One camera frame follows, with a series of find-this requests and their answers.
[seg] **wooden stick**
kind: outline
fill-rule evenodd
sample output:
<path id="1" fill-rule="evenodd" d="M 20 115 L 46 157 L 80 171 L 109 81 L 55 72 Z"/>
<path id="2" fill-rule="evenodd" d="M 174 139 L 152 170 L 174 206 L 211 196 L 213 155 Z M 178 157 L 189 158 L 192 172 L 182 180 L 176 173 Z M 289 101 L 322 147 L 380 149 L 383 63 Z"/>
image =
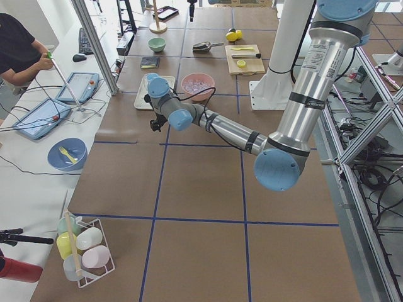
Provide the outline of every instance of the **wooden stick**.
<path id="1" fill-rule="evenodd" d="M 152 3 L 153 3 L 153 5 L 154 5 L 154 14 L 155 14 L 155 16 L 156 16 L 157 29 L 159 30 L 157 1 L 156 1 L 156 0 L 152 0 Z"/>
<path id="2" fill-rule="evenodd" d="M 76 274 L 77 274 L 77 276 L 81 277 L 82 272 L 81 272 L 80 260 L 78 259 L 77 247 L 76 247 L 76 243 L 74 242 L 74 236 L 73 236 L 73 231 L 71 228 L 69 212 L 66 211 L 64 213 L 64 218 L 65 218 L 65 223 L 67 225 L 67 231 L 69 232 L 70 248 L 73 253 L 74 265 L 76 266 Z"/>

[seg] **black t-shirt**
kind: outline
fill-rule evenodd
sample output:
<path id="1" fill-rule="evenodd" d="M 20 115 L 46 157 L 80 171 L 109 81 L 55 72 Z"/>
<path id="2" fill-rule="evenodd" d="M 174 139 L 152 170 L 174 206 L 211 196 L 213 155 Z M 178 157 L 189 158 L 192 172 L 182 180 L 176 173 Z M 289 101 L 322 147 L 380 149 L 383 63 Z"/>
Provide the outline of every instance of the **black t-shirt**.
<path id="1" fill-rule="evenodd" d="M 34 41 L 17 19 L 0 13 L 0 74 L 9 69 L 17 73 L 38 62 L 41 54 L 31 45 Z"/>

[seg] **hand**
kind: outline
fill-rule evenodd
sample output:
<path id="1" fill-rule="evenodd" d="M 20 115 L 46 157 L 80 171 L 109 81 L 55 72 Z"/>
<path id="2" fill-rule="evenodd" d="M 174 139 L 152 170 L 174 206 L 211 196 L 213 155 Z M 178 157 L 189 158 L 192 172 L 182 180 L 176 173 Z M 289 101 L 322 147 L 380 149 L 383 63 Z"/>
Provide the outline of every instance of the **hand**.
<path id="1" fill-rule="evenodd" d="M 43 53 L 39 61 L 35 63 L 35 65 L 38 68 L 38 70 L 48 70 L 53 67 L 52 60 L 48 58 L 47 53 Z"/>

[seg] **green bowl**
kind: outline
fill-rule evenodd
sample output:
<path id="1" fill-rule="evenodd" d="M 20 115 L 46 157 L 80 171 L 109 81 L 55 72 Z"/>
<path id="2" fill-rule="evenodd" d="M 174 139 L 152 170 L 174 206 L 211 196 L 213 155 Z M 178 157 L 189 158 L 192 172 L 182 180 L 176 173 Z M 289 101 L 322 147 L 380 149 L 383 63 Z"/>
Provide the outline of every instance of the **green bowl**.
<path id="1" fill-rule="evenodd" d="M 153 52 L 161 52 L 165 48 L 165 40 L 163 38 L 153 38 L 149 40 L 149 47 Z"/>

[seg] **pink bowl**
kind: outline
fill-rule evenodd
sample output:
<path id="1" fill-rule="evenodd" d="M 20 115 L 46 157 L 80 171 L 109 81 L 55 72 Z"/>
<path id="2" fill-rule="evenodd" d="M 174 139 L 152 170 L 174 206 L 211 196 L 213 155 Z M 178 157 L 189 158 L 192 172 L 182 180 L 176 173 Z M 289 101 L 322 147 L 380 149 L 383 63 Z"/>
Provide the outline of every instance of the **pink bowl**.
<path id="1" fill-rule="evenodd" d="M 204 90 L 208 87 L 214 87 L 214 85 L 214 79 L 208 74 L 202 73 L 188 74 L 182 79 L 181 82 L 183 92 L 187 98 L 194 95 L 198 91 Z M 198 102 L 204 101 L 212 95 L 213 91 L 214 89 L 207 90 L 203 93 L 198 94 L 197 96 L 192 97 L 192 100 Z"/>

